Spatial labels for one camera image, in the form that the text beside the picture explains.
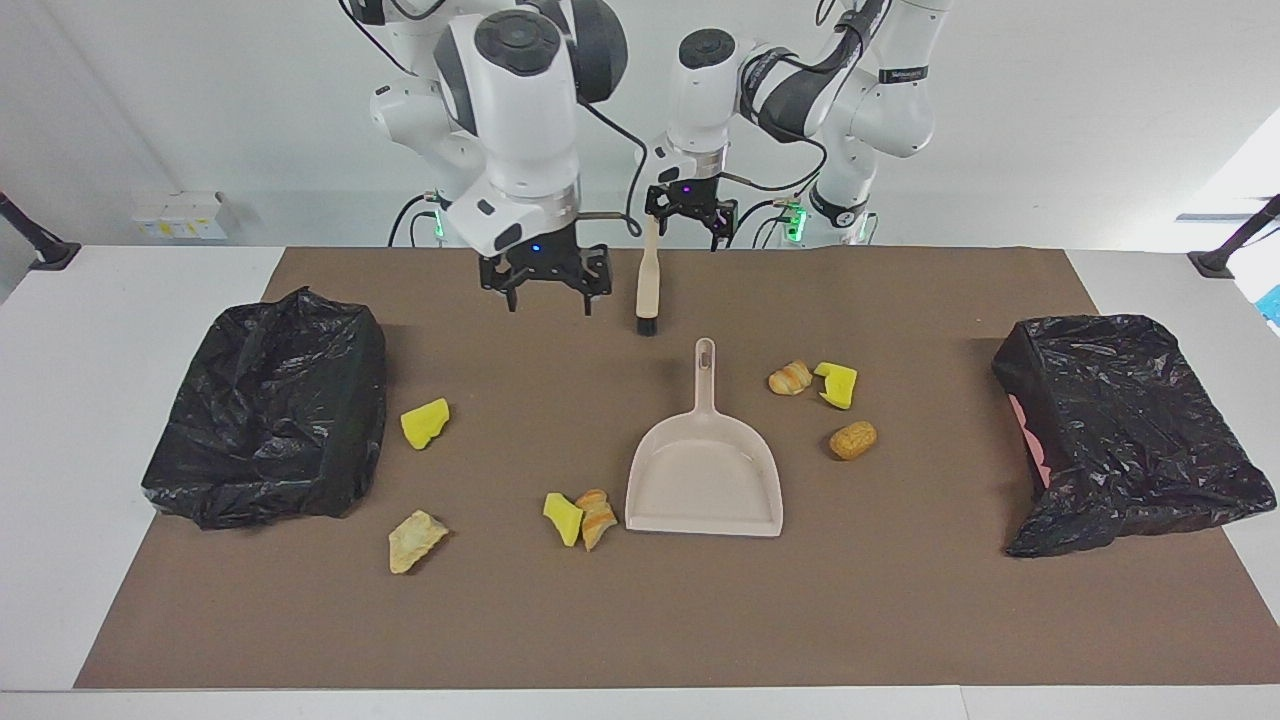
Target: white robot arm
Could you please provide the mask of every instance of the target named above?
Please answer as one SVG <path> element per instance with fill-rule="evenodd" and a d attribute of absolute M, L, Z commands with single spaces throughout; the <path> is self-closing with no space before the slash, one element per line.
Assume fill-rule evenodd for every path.
<path fill-rule="evenodd" d="M 737 202 L 717 197 L 719 178 L 736 178 L 724 174 L 730 119 L 741 114 L 782 143 L 809 141 L 891 4 L 863 0 L 841 14 L 822 59 L 812 65 L 799 63 L 787 47 L 748 44 L 722 29 L 687 36 L 673 68 L 667 132 L 654 143 L 657 184 L 649 188 L 645 211 L 662 229 L 672 215 L 700 220 L 712 232 L 713 250 L 731 240 Z"/>
<path fill-rule="evenodd" d="M 925 79 L 929 59 L 954 0 L 895 0 L 873 51 L 879 70 L 854 70 L 822 127 L 829 159 L 809 204 L 850 241 L 863 219 L 877 172 L 877 152 L 910 158 L 933 137 Z"/>
<path fill-rule="evenodd" d="M 436 13 L 443 3 L 364 3 L 378 9 L 361 6 L 362 19 L 415 26 L 396 37 L 413 50 L 417 77 L 375 94 L 375 123 L 443 170 L 445 227 L 481 255 L 481 286 L 515 310 L 521 283 L 562 282 L 584 295 L 590 314 L 591 299 L 612 291 L 612 274 L 604 246 L 577 246 L 576 109 L 621 82 L 627 47 L 617 15 L 604 0 L 517 0 L 448 18 Z M 424 76 L 425 91 L 408 90 Z"/>

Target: food scrap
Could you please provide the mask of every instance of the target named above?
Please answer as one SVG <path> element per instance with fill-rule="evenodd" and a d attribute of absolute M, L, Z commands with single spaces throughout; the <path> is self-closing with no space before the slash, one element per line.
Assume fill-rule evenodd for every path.
<path fill-rule="evenodd" d="M 603 489 L 589 489 L 573 501 L 573 505 L 582 509 L 586 515 L 582 518 L 582 543 L 586 544 L 588 552 L 591 552 L 591 548 L 600 542 L 604 530 L 618 524 L 608 501 L 609 496 Z"/>
<path fill-rule="evenodd" d="M 854 460 L 870 450 L 877 437 L 876 428 L 870 423 L 859 420 L 831 436 L 831 451 L 841 460 Z"/>
<path fill-rule="evenodd" d="M 421 510 L 415 510 L 392 534 L 387 536 L 392 550 L 392 573 L 403 575 L 415 562 L 426 556 L 435 543 L 449 534 L 442 525 Z"/>
<path fill-rule="evenodd" d="M 804 360 L 796 360 L 769 375 L 769 389 L 777 395 L 800 395 L 813 383 L 813 374 Z"/>

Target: label on robot arm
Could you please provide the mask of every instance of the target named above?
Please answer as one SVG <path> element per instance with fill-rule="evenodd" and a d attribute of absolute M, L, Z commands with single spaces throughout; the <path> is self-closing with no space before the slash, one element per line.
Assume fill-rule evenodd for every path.
<path fill-rule="evenodd" d="M 929 77 L 929 67 L 920 68 L 882 68 L 881 85 L 897 85 L 902 82 L 920 82 Z"/>

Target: green indicator light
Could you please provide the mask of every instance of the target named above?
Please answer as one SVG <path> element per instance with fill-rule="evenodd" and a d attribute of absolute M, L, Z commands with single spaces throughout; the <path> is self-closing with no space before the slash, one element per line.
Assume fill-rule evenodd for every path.
<path fill-rule="evenodd" d="M 809 211 L 801 208 L 799 204 L 791 205 L 791 219 L 787 224 L 787 240 L 791 242 L 800 242 L 804 237 L 804 224 L 809 220 Z"/>

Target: black trash bag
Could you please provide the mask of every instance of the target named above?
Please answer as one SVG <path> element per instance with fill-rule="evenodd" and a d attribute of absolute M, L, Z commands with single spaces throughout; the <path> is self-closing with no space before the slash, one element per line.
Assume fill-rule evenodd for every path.
<path fill-rule="evenodd" d="M 387 347 L 364 305 L 307 288 L 224 311 L 191 361 L 142 480 L 202 529 L 340 516 L 369 492 Z"/>
<path fill-rule="evenodd" d="M 1011 556 L 1199 530 L 1276 506 L 1178 340 L 1151 318 L 1023 320 L 992 369 L 1025 416 L 1036 488 Z"/>

